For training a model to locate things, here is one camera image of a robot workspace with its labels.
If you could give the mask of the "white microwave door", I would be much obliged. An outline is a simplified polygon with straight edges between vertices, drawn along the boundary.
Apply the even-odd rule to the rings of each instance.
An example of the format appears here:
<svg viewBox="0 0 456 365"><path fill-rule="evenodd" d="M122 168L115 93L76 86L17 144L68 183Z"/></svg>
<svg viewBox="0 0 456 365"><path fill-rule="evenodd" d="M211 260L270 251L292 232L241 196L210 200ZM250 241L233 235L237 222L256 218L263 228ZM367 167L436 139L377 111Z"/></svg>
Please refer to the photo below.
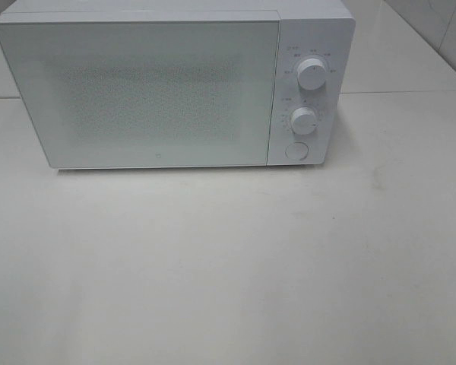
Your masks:
<svg viewBox="0 0 456 365"><path fill-rule="evenodd" d="M262 165L275 21L0 24L51 167Z"/></svg>

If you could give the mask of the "white microwave oven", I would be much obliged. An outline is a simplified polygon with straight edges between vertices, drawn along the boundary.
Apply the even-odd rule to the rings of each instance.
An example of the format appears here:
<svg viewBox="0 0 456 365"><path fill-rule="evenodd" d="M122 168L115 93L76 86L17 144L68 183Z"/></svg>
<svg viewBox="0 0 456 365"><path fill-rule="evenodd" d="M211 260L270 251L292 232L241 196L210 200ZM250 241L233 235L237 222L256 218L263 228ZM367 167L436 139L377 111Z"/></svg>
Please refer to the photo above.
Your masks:
<svg viewBox="0 0 456 365"><path fill-rule="evenodd" d="M340 1L16 1L0 14L0 24L256 21L278 24L267 159L262 165L196 167L321 164L328 150L356 26L352 14ZM296 78L296 66L311 55L325 60L326 82L319 89L303 90ZM290 116L300 107L310 107L316 112L317 127L310 135L296 135L291 129ZM286 148L294 142L309 147L305 160L286 157Z"/></svg>

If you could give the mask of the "round white door-release button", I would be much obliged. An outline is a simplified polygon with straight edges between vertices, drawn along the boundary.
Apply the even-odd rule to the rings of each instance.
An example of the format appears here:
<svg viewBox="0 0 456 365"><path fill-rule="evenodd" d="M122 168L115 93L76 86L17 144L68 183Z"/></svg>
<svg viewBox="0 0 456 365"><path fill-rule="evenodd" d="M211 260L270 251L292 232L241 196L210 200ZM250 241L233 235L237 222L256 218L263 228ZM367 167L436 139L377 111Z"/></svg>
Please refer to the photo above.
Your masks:
<svg viewBox="0 0 456 365"><path fill-rule="evenodd" d="M303 142L294 142L286 148L285 155L290 160L303 161L309 155L309 147Z"/></svg>

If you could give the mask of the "white microwave knob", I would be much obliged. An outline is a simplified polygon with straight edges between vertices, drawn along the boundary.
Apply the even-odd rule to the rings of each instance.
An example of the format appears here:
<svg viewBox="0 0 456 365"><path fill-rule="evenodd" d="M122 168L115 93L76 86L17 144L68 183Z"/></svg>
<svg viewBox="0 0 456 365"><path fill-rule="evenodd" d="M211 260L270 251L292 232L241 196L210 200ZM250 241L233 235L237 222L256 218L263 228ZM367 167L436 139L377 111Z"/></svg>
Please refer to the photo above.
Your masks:
<svg viewBox="0 0 456 365"><path fill-rule="evenodd" d="M290 116L290 126L296 135L310 135L318 123L316 112L310 107L295 109Z"/></svg>
<svg viewBox="0 0 456 365"><path fill-rule="evenodd" d="M324 85L328 67L320 56L311 55L296 66L296 78L303 90L316 90Z"/></svg>

